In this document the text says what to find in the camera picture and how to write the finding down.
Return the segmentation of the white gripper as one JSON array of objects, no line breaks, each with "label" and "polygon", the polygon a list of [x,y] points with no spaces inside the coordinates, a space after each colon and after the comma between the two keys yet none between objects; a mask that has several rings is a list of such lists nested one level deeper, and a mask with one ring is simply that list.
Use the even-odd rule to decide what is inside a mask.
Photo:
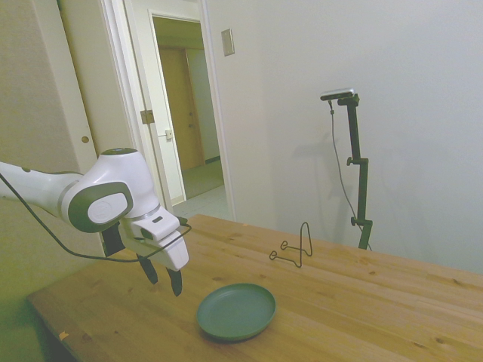
[{"label": "white gripper", "polygon": [[[171,281],[175,296],[183,291],[181,268],[189,261],[189,254],[176,218],[143,219],[128,222],[121,221],[121,235],[124,245],[139,254],[138,262],[151,284],[158,283],[158,275],[151,260],[164,265]],[[141,257],[152,254],[149,258]]]}]

